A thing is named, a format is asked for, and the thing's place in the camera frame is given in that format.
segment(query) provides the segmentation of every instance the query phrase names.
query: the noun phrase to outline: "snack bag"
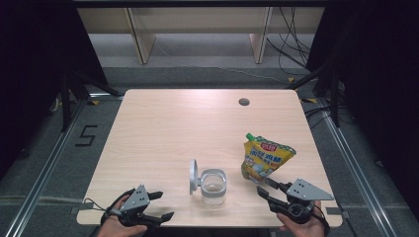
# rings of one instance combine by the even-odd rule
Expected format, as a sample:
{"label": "snack bag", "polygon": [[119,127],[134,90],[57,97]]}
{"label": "snack bag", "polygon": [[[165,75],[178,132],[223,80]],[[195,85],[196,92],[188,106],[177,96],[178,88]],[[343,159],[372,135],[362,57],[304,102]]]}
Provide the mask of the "snack bag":
{"label": "snack bag", "polygon": [[246,137],[249,141],[244,143],[245,154],[241,174],[256,184],[296,155],[293,148],[262,136],[254,137],[251,133],[247,133]]}

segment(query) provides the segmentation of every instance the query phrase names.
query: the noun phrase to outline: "wooden table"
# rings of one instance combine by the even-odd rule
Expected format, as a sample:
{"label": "wooden table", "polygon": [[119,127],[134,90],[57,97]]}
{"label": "wooden table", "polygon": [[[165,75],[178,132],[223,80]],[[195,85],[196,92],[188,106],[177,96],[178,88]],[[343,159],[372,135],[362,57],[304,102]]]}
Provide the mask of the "wooden table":
{"label": "wooden table", "polygon": [[[250,105],[241,106],[242,98]],[[303,178],[332,194],[295,91],[154,89],[126,92],[85,198],[108,206],[123,192],[144,184],[150,193],[164,193],[146,214],[175,211],[163,226],[277,227],[275,213],[241,175],[248,132],[296,150],[270,178],[283,183]],[[190,195],[192,159],[200,175],[211,168],[225,172],[222,205],[204,205],[200,190]],[[262,187],[286,200],[282,192]],[[341,225],[341,216],[328,215],[326,206],[336,207],[336,201],[323,201],[322,209],[331,226]],[[98,224],[101,216],[102,211],[80,210],[77,221]]]}

